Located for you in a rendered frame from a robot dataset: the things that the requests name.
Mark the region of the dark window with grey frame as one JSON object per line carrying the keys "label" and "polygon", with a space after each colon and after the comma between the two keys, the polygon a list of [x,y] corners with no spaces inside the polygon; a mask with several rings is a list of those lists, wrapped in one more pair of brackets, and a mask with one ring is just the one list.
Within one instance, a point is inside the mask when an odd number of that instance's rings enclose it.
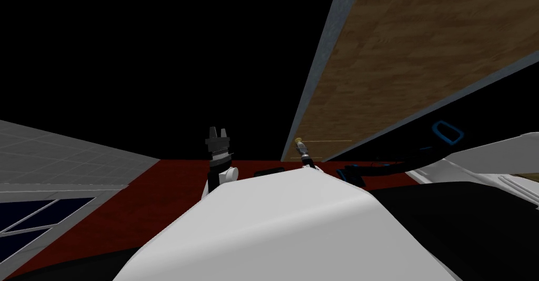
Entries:
{"label": "dark window with grey frame", "polygon": [[92,200],[90,197],[0,203],[0,263]]}

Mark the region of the brown wooden door leaf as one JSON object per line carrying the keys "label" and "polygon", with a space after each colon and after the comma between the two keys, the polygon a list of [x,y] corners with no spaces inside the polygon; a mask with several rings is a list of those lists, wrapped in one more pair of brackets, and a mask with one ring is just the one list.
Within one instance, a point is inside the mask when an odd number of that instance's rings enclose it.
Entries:
{"label": "brown wooden door leaf", "polygon": [[333,0],[293,140],[327,161],[539,61],[539,0]]}

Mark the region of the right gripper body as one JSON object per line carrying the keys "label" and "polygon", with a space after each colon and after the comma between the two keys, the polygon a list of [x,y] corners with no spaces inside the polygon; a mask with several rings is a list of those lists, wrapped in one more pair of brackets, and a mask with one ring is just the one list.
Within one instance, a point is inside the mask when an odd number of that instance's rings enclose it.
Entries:
{"label": "right gripper body", "polygon": [[365,187],[366,184],[359,174],[358,165],[346,165],[344,168],[336,170],[338,177],[347,183],[350,183],[357,187]]}

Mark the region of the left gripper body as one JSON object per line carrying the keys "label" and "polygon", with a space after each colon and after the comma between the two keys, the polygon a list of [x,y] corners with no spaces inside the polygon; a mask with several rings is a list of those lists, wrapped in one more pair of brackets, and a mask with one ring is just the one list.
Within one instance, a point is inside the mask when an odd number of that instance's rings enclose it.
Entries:
{"label": "left gripper body", "polygon": [[229,148],[229,137],[210,137],[205,139],[208,152],[217,153]]}

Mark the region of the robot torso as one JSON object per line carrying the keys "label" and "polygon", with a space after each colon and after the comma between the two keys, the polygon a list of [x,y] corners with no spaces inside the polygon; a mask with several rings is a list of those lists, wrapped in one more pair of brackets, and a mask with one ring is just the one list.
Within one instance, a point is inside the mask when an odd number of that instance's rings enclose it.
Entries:
{"label": "robot torso", "polygon": [[369,192],[302,167],[223,183],[113,281],[459,281]]}

